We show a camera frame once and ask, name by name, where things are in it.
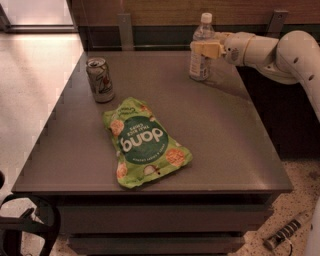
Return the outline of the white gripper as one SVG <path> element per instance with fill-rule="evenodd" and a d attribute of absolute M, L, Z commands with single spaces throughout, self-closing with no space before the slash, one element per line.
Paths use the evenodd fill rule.
<path fill-rule="evenodd" d="M 255 37 L 247 32 L 216 32 L 214 38 L 217 40 L 192 41 L 191 50 L 199 55 L 211 59 L 218 59 L 224 55 L 224 59 L 235 66 L 249 66 L 249 43 Z"/>

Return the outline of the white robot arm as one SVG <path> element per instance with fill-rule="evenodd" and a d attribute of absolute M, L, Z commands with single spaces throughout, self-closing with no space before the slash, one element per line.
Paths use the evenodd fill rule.
<path fill-rule="evenodd" d="M 224 58 L 235 66 L 256 69 L 281 84 L 300 83 L 320 121 L 320 47 L 307 32 L 291 31 L 281 39 L 247 32 L 217 32 L 214 39 L 193 40 L 192 53 Z"/>

